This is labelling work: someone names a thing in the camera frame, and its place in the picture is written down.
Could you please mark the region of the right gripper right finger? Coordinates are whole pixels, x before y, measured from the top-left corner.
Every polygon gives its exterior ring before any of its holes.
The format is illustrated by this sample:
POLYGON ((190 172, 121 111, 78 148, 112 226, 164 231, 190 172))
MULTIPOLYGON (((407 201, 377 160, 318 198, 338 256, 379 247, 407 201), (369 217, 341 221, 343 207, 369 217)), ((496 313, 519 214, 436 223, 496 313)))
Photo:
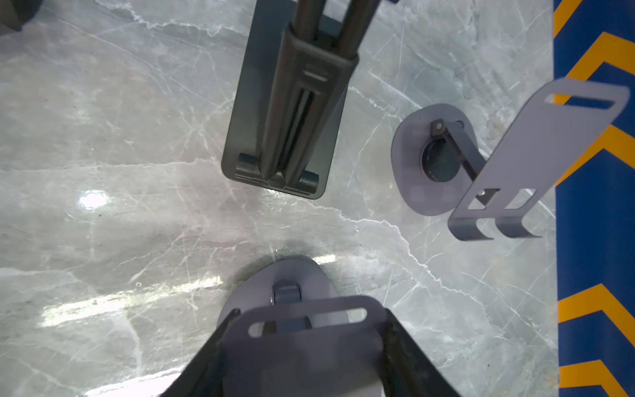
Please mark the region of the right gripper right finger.
POLYGON ((381 380, 386 396, 459 397, 394 314, 386 309, 381 380))

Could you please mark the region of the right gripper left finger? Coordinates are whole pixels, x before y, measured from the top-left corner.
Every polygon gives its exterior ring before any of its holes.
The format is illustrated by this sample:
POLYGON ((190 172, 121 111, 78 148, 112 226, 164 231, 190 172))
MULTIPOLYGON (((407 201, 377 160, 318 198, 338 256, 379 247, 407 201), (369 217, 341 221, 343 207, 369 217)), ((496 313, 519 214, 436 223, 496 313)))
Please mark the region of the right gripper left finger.
POLYGON ((233 309, 211 337, 185 367, 176 380, 160 395, 223 396, 223 378, 228 372, 228 360, 222 344, 223 336, 232 322, 241 315, 233 309))

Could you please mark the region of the black folding phone stand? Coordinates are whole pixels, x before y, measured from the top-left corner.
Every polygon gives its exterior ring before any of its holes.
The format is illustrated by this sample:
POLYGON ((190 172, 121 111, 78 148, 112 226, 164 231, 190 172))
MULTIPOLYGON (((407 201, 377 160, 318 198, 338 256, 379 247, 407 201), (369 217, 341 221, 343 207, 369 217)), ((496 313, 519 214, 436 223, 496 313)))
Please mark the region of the black folding phone stand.
POLYGON ((259 1, 223 151, 228 179, 322 197, 359 49, 379 7, 352 1, 342 21, 324 1, 259 1))

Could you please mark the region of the dark grey round phone stand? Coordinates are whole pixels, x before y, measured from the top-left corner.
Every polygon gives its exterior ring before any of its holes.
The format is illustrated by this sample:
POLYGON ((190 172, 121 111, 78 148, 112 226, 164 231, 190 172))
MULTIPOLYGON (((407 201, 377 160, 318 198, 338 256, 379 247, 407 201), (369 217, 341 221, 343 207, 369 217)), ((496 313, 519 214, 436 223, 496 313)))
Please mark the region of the dark grey round phone stand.
POLYGON ((21 31, 36 16, 42 0, 1 0, 1 27, 21 31))

